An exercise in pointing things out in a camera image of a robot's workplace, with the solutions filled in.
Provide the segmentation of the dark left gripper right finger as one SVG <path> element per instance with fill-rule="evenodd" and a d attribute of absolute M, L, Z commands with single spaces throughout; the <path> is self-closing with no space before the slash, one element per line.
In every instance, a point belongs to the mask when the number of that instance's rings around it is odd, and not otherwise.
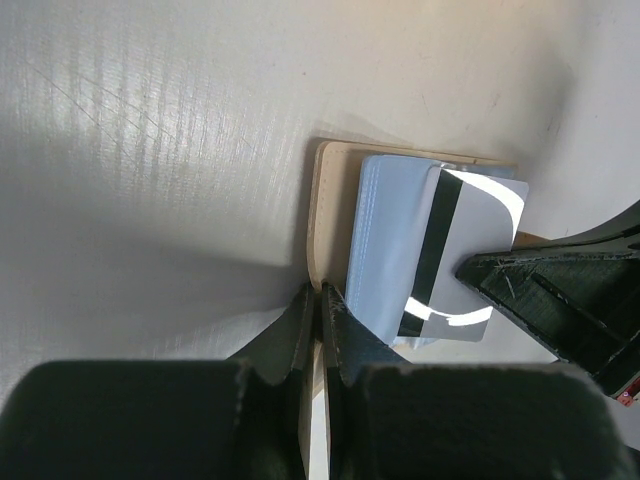
<path fill-rule="evenodd" d="M 597 386 L 566 364 L 413 364 L 321 297 L 333 479 L 626 479 Z"/>

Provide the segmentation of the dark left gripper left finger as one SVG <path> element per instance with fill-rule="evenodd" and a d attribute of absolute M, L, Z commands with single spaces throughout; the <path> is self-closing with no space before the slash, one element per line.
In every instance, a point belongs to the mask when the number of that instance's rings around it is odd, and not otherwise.
<path fill-rule="evenodd" d="M 225 360 L 31 369 L 1 412 L 5 479 L 303 479 L 314 291 Z"/>

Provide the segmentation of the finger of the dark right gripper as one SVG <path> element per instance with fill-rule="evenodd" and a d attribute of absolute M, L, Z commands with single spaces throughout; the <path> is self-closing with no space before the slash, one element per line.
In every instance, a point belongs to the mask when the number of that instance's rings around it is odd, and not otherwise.
<path fill-rule="evenodd" d="M 639 395 L 639 206 L 580 234 L 478 254 L 457 279 L 612 398 Z"/>

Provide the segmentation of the beige card holder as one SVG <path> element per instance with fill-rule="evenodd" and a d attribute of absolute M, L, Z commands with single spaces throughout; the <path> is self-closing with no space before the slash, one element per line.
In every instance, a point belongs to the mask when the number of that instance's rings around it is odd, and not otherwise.
<path fill-rule="evenodd" d="M 349 311 L 390 346 L 398 340 L 440 172 L 516 180 L 507 165 L 327 141 L 316 153 L 307 261 L 315 286 L 342 289 Z"/>

